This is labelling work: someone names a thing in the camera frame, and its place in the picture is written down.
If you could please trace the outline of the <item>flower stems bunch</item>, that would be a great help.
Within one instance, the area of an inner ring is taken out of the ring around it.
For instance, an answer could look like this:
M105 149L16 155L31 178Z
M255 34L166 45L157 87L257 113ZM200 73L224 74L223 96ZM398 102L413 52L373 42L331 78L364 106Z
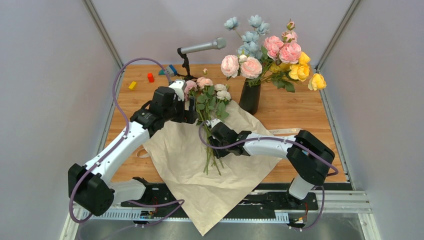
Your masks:
M210 78L201 76L197 80L187 80L184 90L184 97L195 97L197 120L196 125L202 122L218 118L224 120L229 116L227 105L232 100L228 90L228 86L224 84L214 84ZM203 130L206 136L203 138L209 145L208 138L211 136L211 131L207 130L206 125L202 125L199 130ZM217 158L214 156L213 149L205 147L206 161L203 172L206 175L209 173L209 167L215 167L218 174L221 175Z

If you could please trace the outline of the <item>peach paper bouquet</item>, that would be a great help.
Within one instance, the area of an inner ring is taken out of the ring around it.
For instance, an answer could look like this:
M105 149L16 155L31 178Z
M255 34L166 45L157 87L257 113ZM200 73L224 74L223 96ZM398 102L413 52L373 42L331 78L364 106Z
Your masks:
M229 154L209 167L195 124L169 121L143 146L161 179L201 235L205 235L274 169L272 156Z

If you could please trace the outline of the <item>beige ribbon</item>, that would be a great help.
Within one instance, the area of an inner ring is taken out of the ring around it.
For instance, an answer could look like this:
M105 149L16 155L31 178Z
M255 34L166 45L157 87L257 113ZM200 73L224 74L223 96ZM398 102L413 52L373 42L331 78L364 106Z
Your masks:
M295 135L297 134L299 131L303 130L302 128L278 128L278 129L268 129L268 131L273 134L273 135ZM144 149L144 147L142 147L140 150L138 150L136 152L136 157L137 158L141 158L141 159L146 159L146 158L150 158L151 155L146 152L145 154L141 155L141 153L143 153L144 151L146 151Z

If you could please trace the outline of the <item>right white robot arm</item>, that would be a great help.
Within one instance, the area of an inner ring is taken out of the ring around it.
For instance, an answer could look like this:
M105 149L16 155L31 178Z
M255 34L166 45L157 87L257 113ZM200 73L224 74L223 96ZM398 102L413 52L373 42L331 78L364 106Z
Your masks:
M332 165L335 153L307 130L296 135L270 136L252 131L236 132L219 119L207 120L210 136L203 143L212 148L217 158L236 156L269 156L289 160L297 172L285 195L286 204L298 209L314 187L322 186L326 177L338 174Z

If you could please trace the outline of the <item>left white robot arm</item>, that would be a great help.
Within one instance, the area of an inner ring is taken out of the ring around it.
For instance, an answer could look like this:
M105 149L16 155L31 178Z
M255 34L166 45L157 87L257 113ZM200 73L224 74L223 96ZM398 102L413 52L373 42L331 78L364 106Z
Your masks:
M153 193L140 177L117 183L111 179L128 157L166 122L193 124L197 119L195 103L193 96L185 97L181 87L157 88L152 100L134 112L123 131L105 149L84 165L75 163L70 167L70 203L77 203L94 216L101 216L112 205L127 201L149 206Z

